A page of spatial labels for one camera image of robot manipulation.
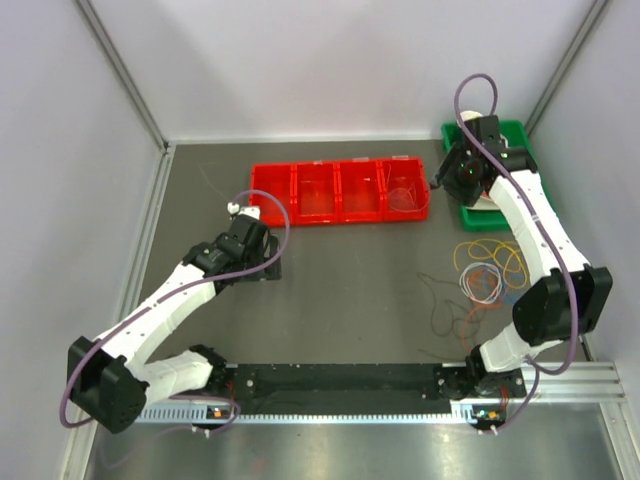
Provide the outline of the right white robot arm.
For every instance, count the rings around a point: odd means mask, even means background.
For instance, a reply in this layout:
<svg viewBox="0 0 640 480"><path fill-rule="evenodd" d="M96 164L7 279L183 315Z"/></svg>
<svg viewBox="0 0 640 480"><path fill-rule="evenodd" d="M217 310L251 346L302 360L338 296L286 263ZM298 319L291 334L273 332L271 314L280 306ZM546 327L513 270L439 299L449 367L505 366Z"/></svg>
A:
<svg viewBox="0 0 640 480"><path fill-rule="evenodd" d="M465 111L457 124L460 137L432 185L465 207L490 198L524 256L530 283L512 308L511 323L465 359L465 393L487 396L505 376L562 343L568 345L559 368L565 371L575 358L579 336L597 325L613 279L607 268L592 266L570 240L547 199L533 156L503 138L497 116Z"/></svg>

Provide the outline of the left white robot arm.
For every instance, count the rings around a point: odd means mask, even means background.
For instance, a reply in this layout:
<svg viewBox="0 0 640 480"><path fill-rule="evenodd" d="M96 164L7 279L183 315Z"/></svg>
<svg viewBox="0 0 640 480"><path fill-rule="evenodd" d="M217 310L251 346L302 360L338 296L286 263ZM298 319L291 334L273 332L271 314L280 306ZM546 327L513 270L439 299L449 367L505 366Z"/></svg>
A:
<svg viewBox="0 0 640 480"><path fill-rule="evenodd" d="M229 204L231 223L212 242L193 246L161 286L131 314L67 354L63 400L73 402L112 434L142 411L185 392L216 396L226 387L225 361L196 345L165 360L150 358L197 309L238 281L278 280L279 241L257 206Z"/></svg>

